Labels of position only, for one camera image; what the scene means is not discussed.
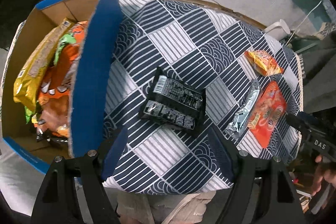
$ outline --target small orange snack bag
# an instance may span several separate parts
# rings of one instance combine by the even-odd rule
[[[266,51],[257,50],[253,52],[245,51],[245,57],[251,66],[261,75],[270,76],[278,73],[284,73],[275,59]]]

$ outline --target person's hand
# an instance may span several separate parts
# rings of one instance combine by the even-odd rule
[[[321,163],[322,156],[316,157],[315,162]],[[315,170],[313,184],[311,186],[311,195],[314,196],[321,190],[322,180],[331,183],[336,188],[336,170],[326,169],[323,164],[319,164]]]

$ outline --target blue and white tablecloth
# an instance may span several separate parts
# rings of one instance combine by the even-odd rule
[[[187,194],[228,188],[207,141],[207,130],[224,133],[243,104],[251,81],[265,88],[276,80],[287,111],[302,108],[298,58],[255,27],[223,13],[171,0],[119,0],[125,18],[111,57],[104,137],[128,128],[128,143],[112,177],[104,183],[127,192]],[[283,75],[256,75],[245,50],[266,50],[285,70]],[[181,131],[138,118],[157,66],[195,88],[206,88],[204,131],[194,139]],[[266,149],[246,130],[234,140],[254,157],[296,157],[301,135],[282,117]]]

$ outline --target person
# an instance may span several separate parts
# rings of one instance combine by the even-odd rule
[[[311,195],[314,196],[316,193],[318,193],[321,190],[321,184],[322,181],[325,180],[329,183],[331,183],[336,188],[336,170],[335,169],[326,169],[325,165],[321,164],[322,162],[322,156],[319,155],[316,157],[315,162],[319,163],[317,168],[315,169],[314,173],[314,179],[311,186]],[[328,204],[329,198],[326,200],[326,202],[322,205],[322,208],[325,208],[325,206]]]
[[[216,191],[188,195],[145,195],[119,191],[121,224],[192,224],[202,221]]]

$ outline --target yellow snack bag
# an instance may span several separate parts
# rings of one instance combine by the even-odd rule
[[[36,93],[48,65],[55,55],[58,40],[73,25],[74,22],[65,18],[63,22],[56,28],[53,28],[36,47],[14,82],[13,98],[15,102],[21,102],[31,111],[35,112]]]

